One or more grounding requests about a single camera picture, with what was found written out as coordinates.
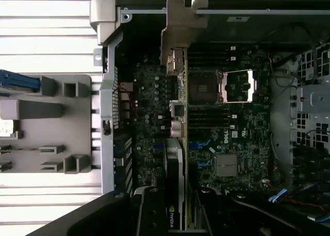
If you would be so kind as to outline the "grey chipset heatsink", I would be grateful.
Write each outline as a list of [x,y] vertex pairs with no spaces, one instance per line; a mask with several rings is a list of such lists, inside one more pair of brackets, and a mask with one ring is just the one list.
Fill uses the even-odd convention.
[[237,165],[236,154],[219,154],[216,157],[216,175],[218,177],[236,177]]

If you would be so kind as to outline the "green motherboard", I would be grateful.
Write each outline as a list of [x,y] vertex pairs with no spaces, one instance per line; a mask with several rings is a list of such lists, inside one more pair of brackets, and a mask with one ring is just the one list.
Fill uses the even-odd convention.
[[[236,60],[216,65],[190,65],[188,74],[196,71],[253,70],[257,90],[251,103],[199,105],[223,106],[238,116],[231,128],[189,128],[188,141],[205,142],[208,146],[188,152],[188,175],[196,177],[204,187],[225,191],[267,190],[270,187],[270,69],[267,53],[242,45],[198,44],[195,46],[227,46],[236,49]],[[129,170],[132,188],[156,186],[165,178],[164,141],[170,137],[169,101],[178,97],[174,80],[160,65],[155,47],[128,50],[117,58],[121,94],[121,116],[133,140],[133,160]],[[218,177],[216,157],[237,155],[237,176]]]

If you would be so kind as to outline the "blue expansion slot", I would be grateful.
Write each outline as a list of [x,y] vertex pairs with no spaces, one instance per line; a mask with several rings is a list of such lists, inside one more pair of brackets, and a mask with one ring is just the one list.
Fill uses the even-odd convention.
[[211,140],[205,141],[205,142],[190,142],[189,143],[189,148],[192,150],[195,149],[201,149],[204,146],[208,146],[208,144],[210,143]]

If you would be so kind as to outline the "grey parts rack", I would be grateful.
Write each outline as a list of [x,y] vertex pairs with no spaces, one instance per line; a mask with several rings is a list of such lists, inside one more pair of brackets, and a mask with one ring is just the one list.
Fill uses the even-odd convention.
[[0,153],[0,173],[77,174],[91,169],[91,78],[87,75],[30,75],[38,92],[0,87],[0,119],[14,132],[0,148],[39,151]]

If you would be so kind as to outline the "black RAM slot row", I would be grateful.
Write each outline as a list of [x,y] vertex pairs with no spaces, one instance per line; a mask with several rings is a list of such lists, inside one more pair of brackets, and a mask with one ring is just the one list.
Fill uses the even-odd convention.
[[238,116],[223,106],[189,107],[189,128],[231,128]]
[[236,60],[236,49],[227,46],[195,46],[188,49],[190,65],[216,65]]

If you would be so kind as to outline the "green RAM stick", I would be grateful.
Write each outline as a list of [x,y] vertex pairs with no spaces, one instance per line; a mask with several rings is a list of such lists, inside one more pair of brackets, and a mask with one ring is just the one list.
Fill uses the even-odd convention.
[[38,148],[0,148],[0,153],[12,151],[39,151]]

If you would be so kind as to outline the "open black PC case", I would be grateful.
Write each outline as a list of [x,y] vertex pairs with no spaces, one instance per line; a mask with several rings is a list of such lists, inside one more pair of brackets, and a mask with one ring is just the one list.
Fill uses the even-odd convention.
[[[132,194],[139,188],[129,185],[133,140],[121,116],[117,58],[128,50],[155,47],[160,61],[166,5],[167,0],[90,2],[90,25],[102,47],[104,192]],[[330,1],[208,0],[208,7],[199,9],[197,15],[206,17],[208,23],[189,48],[215,44],[262,49],[270,69],[270,187],[231,192],[211,188],[225,194],[268,193],[281,186],[294,188],[312,182],[316,187],[306,189],[307,197],[312,193],[324,196],[330,182]],[[186,199],[194,184],[200,185],[188,175]]]

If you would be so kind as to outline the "silver CPU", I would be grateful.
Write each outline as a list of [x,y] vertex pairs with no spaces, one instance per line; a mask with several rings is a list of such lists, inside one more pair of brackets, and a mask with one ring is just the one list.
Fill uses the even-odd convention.
[[0,119],[0,137],[10,137],[14,132],[13,120]]

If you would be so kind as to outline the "hard disk in blue caddy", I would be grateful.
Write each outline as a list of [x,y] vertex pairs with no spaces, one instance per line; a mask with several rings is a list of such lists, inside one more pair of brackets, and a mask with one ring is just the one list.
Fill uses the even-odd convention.
[[39,78],[0,69],[0,87],[7,90],[38,92],[41,88],[41,82]]

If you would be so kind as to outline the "CPU socket with metal frame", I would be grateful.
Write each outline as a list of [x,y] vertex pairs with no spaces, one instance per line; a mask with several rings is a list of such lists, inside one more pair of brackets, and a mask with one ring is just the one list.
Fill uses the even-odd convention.
[[217,71],[218,103],[251,103],[257,90],[253,70]]

